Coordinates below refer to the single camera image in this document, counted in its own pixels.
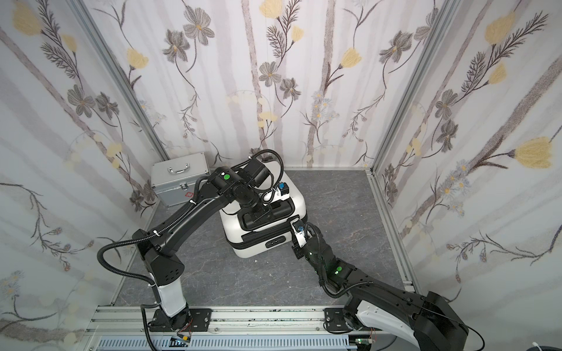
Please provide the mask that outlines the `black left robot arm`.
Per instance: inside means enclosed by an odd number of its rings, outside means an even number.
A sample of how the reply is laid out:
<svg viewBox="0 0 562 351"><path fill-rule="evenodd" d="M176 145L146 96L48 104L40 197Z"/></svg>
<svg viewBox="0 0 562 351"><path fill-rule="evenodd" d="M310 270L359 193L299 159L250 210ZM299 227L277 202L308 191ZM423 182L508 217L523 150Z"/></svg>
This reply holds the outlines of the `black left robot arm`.
<svg viewBox="0 0 562 351"><path fill-rule="evenodd" d="M155 310L152 321L146 316L149 305L140 306L146 336L153 331L180 331L192 322L180 282L184 263L178 259L177 252L203 223L233 202L238 203L242 211L239 223L243 230L250 231L272 221L271 204L282 177L272 177L271 186L267 190L261 188L272 175L259 159L265 153L260 150L232 168L219 167L198 178L193 198L165 222L149 232L139 230L130 240L108 244L98 250L97 260L104 269L144 281L152 288L156 299L151 305ZM148 275L123 271L105 259L107 251L130 245L137 247Z"/></svg>

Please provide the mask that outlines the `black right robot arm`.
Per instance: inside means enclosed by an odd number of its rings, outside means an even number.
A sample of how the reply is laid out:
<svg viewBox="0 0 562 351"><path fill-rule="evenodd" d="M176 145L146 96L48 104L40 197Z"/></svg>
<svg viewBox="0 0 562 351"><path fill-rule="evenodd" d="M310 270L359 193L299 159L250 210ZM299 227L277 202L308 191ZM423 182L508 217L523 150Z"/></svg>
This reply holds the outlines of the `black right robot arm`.
<svg viewBox="0 0 562 351"><path fill-rule="evenodd" d="M294 252L318 275L333 299L348 297L344 320L352 329L379 329L420 350L464 350L472 328L436 292L425 295L394 288L337 257L320 229L297 219L291 225Z"/></svg>

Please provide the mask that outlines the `white hard-shell suitcase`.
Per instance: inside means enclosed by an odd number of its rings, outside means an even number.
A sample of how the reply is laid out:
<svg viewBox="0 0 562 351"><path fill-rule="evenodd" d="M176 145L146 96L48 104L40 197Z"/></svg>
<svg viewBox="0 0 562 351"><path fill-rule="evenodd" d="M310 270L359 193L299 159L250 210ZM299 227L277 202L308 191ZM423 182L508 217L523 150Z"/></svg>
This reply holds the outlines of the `white hard-shell suitcase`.
<svg viewBox="0 0 562 351"><path fill-rule="evenodd" d="M221 210L226 241L240 258L250 258L289 243L292 224L307 220L303 194L284 173L274 201L243 209L237 202Z"/></svg>

